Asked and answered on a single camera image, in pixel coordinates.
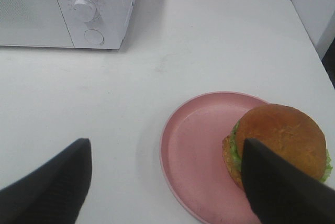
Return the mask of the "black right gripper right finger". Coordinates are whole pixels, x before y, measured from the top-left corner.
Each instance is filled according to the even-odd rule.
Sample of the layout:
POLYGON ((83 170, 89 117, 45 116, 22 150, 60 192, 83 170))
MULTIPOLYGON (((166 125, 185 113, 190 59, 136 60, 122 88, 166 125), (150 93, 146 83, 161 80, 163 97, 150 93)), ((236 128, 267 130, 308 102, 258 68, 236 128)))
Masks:
POLYGON ((244 142, 241 177, 261 223, 334 223, 334 189, 295 168, 257 139, 244 142))

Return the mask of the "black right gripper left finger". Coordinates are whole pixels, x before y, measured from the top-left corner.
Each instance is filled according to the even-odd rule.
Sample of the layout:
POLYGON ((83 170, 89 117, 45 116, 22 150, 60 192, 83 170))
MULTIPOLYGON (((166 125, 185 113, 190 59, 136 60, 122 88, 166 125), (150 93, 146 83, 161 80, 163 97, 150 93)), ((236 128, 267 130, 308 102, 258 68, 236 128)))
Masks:
POLYGON ((1 223, 75 223, 92 178, 89 139, 1 189, 1 223))

